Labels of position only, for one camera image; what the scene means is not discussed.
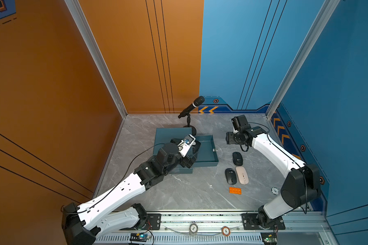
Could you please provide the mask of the black computer mouse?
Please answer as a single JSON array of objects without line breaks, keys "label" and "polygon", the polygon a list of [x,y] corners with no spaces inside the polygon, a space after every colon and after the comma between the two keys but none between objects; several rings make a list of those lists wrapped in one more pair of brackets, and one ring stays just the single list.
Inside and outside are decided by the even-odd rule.
[{"label": "black computer mouse", "polygon": [[235,166],[242,166],[243,165],[243,157],[242,157],[241,153],[233,152],[232,157],[233,157],[233,164]]},{"label": "black computer mouse", "polygon": [[225,177],[229,185],[235,185],[237,183],[236,172],[232,168],[225,170]]}]

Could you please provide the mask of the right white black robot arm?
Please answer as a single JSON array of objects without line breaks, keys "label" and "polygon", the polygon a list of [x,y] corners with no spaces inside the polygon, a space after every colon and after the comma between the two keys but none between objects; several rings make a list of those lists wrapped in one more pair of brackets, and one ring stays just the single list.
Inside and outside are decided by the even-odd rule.
[{"label": "right white black robot arm", "polygon": [[247,221],[257,229],[273,229],[282,216],[321,195],[320,170],[306,164],[275,143],[261,127],[252,127],[245,115],[232,118],[234,130],[226,135],[228,145],[246,146],[263,154],[281,172],[285,181],[280,193],[258,209],[255,220]]}]

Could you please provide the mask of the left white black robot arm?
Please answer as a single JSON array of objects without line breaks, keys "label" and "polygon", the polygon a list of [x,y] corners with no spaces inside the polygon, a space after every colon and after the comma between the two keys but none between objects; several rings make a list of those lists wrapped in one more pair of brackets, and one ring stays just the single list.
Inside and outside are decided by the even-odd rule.
[{"label": "left white black robot arm", "polygon": [[161,183],[177,166],[190,168],[197,160],[201,143],[191,134],[161,144],[156,155],[141,163],[134,172],[125,174],[120,183],[98,197],[62,208],[62,230],[68,245],[92,245],[98,238],[122,229],[142,229],[147,212],[139,204],[124,211],[116,209],[130,199]]}]

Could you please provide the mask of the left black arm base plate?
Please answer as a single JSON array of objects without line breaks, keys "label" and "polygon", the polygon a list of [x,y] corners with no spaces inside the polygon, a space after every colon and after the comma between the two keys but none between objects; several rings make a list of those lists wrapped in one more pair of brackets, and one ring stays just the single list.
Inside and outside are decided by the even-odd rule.
[{"label": "left black arm base plate", "polygon": [[141,219],[134,227],[123,228],[122,230],[159,230],[161,224],[160,213],[148,213],[147,216]]}]

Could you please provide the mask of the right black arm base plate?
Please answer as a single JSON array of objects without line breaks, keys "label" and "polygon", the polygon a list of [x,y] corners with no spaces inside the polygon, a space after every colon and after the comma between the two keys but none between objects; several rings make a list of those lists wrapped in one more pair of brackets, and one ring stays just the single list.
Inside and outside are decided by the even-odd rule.
[{"label": "right black arm base plate", "polygon": [[242,223],[245,230],[285,230],[285,223],[281,216],[270,219],[263,213],[243,213]]}]

